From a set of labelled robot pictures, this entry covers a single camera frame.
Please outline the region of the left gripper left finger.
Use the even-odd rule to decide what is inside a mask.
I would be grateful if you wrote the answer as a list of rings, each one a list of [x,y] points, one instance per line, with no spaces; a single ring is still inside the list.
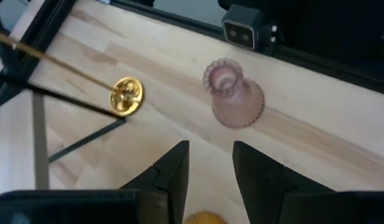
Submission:
[[[183,140],[127,184],[133,216],[127,223],[181,224],[189,184],[189,142]]]

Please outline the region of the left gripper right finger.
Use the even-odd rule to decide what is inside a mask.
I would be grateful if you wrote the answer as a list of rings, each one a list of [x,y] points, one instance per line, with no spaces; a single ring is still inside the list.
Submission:
[[[252,146],[233,144],[233,166],[250,223],[340,223],[330,188]]]

